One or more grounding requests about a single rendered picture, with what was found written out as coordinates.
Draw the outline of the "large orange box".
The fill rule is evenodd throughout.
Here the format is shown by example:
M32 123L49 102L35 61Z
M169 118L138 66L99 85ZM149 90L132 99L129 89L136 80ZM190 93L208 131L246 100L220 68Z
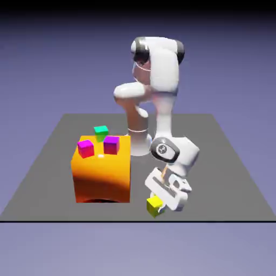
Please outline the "large orange box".
M130 137L119 136L116 154L105 154L104 143L95 136L82 135L79 143L89 141L94 155L83 158L76 147L71 159L71 170L77 203L92 201L130 202Z

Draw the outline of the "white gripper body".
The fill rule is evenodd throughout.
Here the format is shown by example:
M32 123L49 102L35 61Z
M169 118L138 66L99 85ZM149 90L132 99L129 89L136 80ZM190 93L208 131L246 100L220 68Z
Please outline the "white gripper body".
M182 211L188 200L188 181L169 168L165 174L154 168L145 180L145 186L171 211Z

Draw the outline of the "small magenta cube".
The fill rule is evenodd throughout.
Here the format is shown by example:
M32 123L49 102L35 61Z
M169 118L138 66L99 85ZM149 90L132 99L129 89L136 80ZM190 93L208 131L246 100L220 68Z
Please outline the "small magenta cube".
M82 158L94 156L94 144L90 140L79 141L77 146L79 155Z

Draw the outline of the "small green cube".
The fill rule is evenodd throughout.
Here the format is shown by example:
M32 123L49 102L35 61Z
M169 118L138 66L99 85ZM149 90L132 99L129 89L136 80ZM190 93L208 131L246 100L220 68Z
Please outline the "small green cube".
M95 126L94 127L95 137L98 142L103 142L105 137L108 136L109 130L107 126Z

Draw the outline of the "small yellow cube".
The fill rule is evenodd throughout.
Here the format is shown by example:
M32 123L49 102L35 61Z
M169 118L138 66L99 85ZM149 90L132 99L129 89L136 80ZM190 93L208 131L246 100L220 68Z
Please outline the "small yellow cube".
M164 203L158 196L147 198L147 211L152 217L157 217L163 213L158 213L159 207L161 207Z

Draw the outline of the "small purple cube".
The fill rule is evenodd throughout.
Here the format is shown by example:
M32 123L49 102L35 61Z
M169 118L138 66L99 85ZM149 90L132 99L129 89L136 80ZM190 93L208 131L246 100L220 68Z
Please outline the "small purple cube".
M104 154L117 155L120 149L120 138L118 136L106 136L103 141Z

